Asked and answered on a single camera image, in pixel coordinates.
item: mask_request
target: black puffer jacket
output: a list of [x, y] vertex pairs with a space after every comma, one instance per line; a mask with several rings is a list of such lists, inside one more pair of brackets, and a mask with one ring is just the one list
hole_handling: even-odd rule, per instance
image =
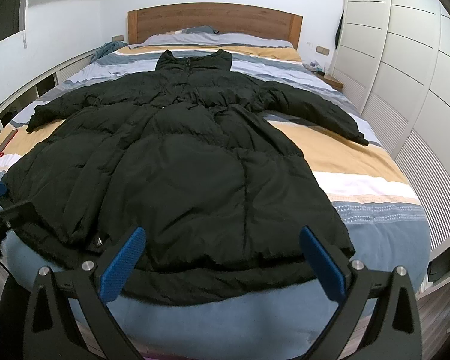
[[301, 150], [256, 114], [301, 116], [367, 144], [355, 121], [313, 93], [230, 72], [231, 62], [223, 50], [166, 51], [155, 71], [38, 106], [28, 131], [66, 121], [3, 178], [10, 193], [0, 204], [28, 199], [41, 217], [18, 236], [71, 268], [142, 226], [146, 251], [125, 291], [174, 305], [310, 280], [303, 225], [351, 256], [347, 228]]

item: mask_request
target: wooden headboard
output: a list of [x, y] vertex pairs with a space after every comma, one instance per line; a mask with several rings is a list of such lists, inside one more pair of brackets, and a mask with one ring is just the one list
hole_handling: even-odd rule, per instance
[[128, 12], [128, 43], [183, 28], [209, 25], [220, 32], [242, 32], [299, 45], [302, 17], [275, 9], [227, 3], [161, 5]]

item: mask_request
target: electrical outlet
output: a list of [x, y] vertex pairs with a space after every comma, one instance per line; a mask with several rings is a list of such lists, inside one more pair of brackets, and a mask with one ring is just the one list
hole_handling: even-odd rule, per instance
[[325, 47], [322, 47], [322, 46], [317, 46], [316, 52], [323, 54], [324, 56], [327, 56], [330, 54], [330, 50]]

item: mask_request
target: nightstand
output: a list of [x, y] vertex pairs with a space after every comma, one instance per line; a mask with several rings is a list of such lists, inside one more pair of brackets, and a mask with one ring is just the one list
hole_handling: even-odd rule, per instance
[[324, 81], [325, 83], [327, 83], [328, 85], [330, 85], [333, 89], [335, 89], [336, 91], [341, 92], [344, 85], [337, 79], [334, 79], [331, 75], [329, 74], [325, 74], [324, 76], [320, 76], [317, 73], [313, 73], [313, 75], [317, 76], [318, 78], [320, 78], [322, 81]]

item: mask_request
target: silver bolt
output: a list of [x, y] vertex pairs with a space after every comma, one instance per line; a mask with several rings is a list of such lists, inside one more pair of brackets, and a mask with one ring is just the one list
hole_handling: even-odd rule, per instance
[[359, 259], [354, 259], [354, 261], [352, 261], [352, 267], [357, 271], [361, 271], [363, 268], [365, 268], [365, 264], [363, 264], [363, 262], [361, 262]]
[[396, 271], [400, 276], [405, 276], [407, 274], [407, 270], [403, 266], [397, 266]]
[[50, 268], [48, 268], [47, 266], [43, 266], [42, 268], [40, 268], [38, 270], [38, 274], [40, 276], [47, 276], [49, 272], [50, 272]]
[[91, 271], [91, 270], [94, 268], [94, 266], [95, 266], [94, 262], [88, 260], [88, 261], [85, 261], [85, 262], [82, 264], [82, 269], [83, 269], [84, 271]]

